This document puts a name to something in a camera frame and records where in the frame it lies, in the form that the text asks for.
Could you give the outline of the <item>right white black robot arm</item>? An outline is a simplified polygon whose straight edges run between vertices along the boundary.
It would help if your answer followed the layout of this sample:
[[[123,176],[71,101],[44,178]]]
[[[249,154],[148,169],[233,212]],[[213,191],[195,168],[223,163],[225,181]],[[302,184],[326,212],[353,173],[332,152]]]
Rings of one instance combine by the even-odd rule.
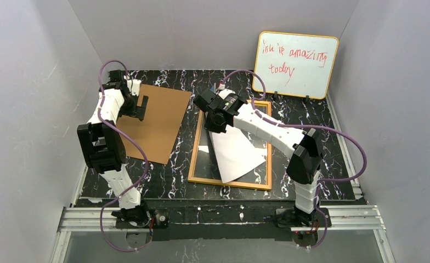
[[[308,131],[288,128],[229,89],[218,93],[206,90],[193,103],[205,114],[204,128],[209,132],[223,182],[238,179],[265,162],[260,150],[245,136],[251,133],[289,159],[286,173],[296,187],[296,213],[309,218],[315,214],[323,155],[314,128]]]

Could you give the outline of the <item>brown backing board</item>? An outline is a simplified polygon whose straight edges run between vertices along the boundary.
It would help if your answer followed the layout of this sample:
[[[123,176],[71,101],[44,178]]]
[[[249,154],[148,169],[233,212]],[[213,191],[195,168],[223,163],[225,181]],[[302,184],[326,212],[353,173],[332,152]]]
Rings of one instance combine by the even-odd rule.
[[[149,98],[144,120],[122,116],[117,127],[142,148],[148,161],[168,164],[192,92],[143,84],[140,94]]]

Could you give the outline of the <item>building and sky photo board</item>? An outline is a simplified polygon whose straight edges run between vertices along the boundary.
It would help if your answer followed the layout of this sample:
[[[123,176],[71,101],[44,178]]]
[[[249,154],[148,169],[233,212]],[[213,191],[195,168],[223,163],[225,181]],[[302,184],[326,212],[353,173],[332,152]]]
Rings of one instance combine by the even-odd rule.
[[[223,183],[232,182],[265,164],[268,150],[255,147],[240,129],[228,125],[225,133],[208,134]]]

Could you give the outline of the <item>yellow wooden picture frame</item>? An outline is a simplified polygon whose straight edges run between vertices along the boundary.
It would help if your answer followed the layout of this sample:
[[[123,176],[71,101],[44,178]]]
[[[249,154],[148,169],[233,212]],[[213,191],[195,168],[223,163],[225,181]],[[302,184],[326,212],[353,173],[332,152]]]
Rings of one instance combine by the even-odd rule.
[[[216,157],[208,132],[204,129],[205,115],[199,112],[191,155],[188,181],[198,184],[230,186],[251,190],[270,191],[272,189],[272,146],[249,132],[243,132],[249,141],[259,148],[266,148],[268,155],[265,164],[229,183],[221,181]]]

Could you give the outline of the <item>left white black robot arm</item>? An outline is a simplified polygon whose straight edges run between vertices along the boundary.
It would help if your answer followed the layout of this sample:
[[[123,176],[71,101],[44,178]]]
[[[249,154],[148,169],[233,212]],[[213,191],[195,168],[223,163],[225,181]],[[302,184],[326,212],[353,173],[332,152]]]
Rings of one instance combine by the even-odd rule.
[[[102,176],[119,196],[120,210],[112,215],[130,221],[146,217],[148,209],[126,171],[126,149],[115,128],[121,116],[143,121],[148,97],[144,96],[138,105],[141,81],[127,76],[124,70],[112,70],[109,77],[99,91],[93,115],[77,127],[77,135],[87,167]]]

